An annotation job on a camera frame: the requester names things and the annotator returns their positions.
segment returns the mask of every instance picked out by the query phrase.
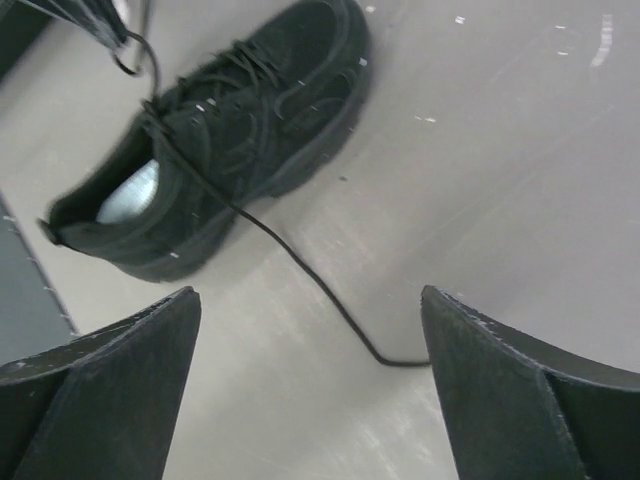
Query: sneaker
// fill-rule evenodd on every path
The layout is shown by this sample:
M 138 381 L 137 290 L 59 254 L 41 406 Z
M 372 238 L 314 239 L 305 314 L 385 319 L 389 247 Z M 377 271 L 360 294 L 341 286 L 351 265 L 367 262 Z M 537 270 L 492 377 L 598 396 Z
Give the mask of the sneaker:
M 143 280 L 194 273 L 238 215 L 257 222 L 248 204 L 295 190 L 339 151 L 368 91 L 369 47 L 354 0 L 294 4 L 143 102 L 105 163 L 41 227 Z

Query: white insole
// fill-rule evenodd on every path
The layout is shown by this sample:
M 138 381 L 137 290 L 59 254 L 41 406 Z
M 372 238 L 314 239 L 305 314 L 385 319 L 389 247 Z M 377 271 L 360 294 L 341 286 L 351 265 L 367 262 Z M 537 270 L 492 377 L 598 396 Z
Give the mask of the white insole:
M 105 200 L 96 221 L 113 225 L 140 215 L 156 195 L 159 175 L 158 162 L 151 160 L 146 163 Z

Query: shoe sole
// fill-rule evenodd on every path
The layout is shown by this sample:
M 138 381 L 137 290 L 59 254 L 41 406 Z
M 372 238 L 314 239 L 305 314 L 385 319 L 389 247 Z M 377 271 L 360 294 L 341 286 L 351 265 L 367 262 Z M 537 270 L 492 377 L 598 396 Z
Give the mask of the shoe sole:
M 331 162 L 349 140 L 359 120 L 371 83 L 372 62 L 369 31 L 365 58 L 367 65 L 360 70 L 357 83 L 340 113 L 311 142 L 289 158 L 260 188 L 239 202 L 247 205 L 264 197 L 279 198 L 306 184 L 323 166 Z M 196 235 L 177 247 L 173 253 L 144 265 L 117 265 L 123 272 L 148 282 L 175 282 L 200 270 L 222 247 L 234 227 L 238 214 L 231 209 L 213 217 Z

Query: black shoelace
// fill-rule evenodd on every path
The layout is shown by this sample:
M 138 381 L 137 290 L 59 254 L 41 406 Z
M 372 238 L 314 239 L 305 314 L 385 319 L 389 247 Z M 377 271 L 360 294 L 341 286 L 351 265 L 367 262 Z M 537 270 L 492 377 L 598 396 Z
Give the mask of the black shoelace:
M 172 153 L 173 161 L 176 163 L 178 167 L 186 171 L 196 182 L 200 184 L 200 186 L 209 194 L 211 197 L 225 205 L 227 208 L 233 210 L 235 213 L 240 215 L 241 217 L 247 219 L 249 222 L 254 224 L 260 230 L 269 235 L 275 242 L 280 245 L 284 249 L 285 252 L 289 254 L 289 256 L 293 259 L 293 261 L 320 287 L 320 289 L 324 292 L 324 294 L 331 300 L 331 303 L 336 307 L 336 309 L 340 312 L 344 320 L 347 322 L 349 327 L 355 332 L 360 341 L 369 351 L 369 353 L 373 356 L 373 358 L 379 362 L 380 364 L 386 367 L 394 367 L 394 368 L 422 368 L 430 365 L 429 361 L 402 361 L 402 360 L 391 360 L 383 356 L 378 349 L 375 347 L 373 342 L 367 337 L 366 333 L 360 328 L 360 326 L 356 323 L 354 318 L 351 316 L 347 308 L 342 304 L 342 302 L 338 299 L 335 293 L 331 290 L 329 285 L 318 275 L 307 263 L 290 247 L 277 233 L 275 233 L 271 228 L 266 226 L 260 220 L 255 218 L 250 213 L 247 213 L 242 208 L 235 205 L 226 195 L 223 195 L 221 192 L 217 190 L 217 188 L 207 180 L 207 178 L 197 169 L 195 168 L 189 160 L 173 145 L 170 137 L 170 129 L 163 123 L 162 115 L 158 112 L 157 103 L 158 103 L 158 94 L 160 90 L 160 66 L 155 54 L 155 51 L 149 44 L 149 42 L 144 38 L 144 36 L 138 35 L 133 32 L 128 32 L 128 36 L 133 40 L 139 42 L 146 51 L 149 59 L 151 61 L 152 66 L 152 90 L 151 96 L 149 100 L 144 100 L 142 102 L 143 108 L 147 113 L 147 116 L 150 122 L 157 127 L 160 137 L 162 141 L 166 144 L 167 148 Z M 127 74 L 137 76 L 139 71 L 131 70 L 122 62 L 113 55 L 114 60 L 117 65 Z M 267 78 L 269 81 L 274 83 L 277 86 L 278 78 L 273 73 L 272 69 L 269 68 L 268 65 L 264 64 L 260 61 L 251 51 L 250 49 L 244 45 L 243 43 L 236 42 L 234 43 L 234 48 L 230 52 L 224 53 L 221 55 L 221 58 L 224 58 L 238 67 L 245 70 L 252 80 L 252 83 L 255 84 L 256 88 L 260 85 L 260 77 Z M 197 79 L 197 83 L 213 83 L 214 86 L 214 95 L 213 100 L 215 104 L 216 95 L 220 95 L 222 92 L 222 86 L 228 85 L 236 88 L 243 88 L 244 85 L 238 82 L 236 79 L 231 78 L 226 75 L 219 74 L 211 74 L 211 75 L 203 75 Z M 178 101 L 182 99 L 184 92 L 192 85 L 189 85 L 184 79 L 178 80 Z

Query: shoe upper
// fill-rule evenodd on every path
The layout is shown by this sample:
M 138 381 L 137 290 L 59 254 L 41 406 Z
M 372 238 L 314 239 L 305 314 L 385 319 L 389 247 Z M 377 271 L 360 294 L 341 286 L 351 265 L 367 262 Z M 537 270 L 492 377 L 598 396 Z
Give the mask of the shoe upper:
M 354 0 L 294 4 L 145 103 L 106 161 L 54 203 L 45 232 L 116 264 L 173 251 L 228 210 L 189 170 L 229 202 L 255 197 L 343 107 L 368 46 Z M 152 160 L 159 168 L 147 208 L 119 223 L 97 222 L 107 198 Z

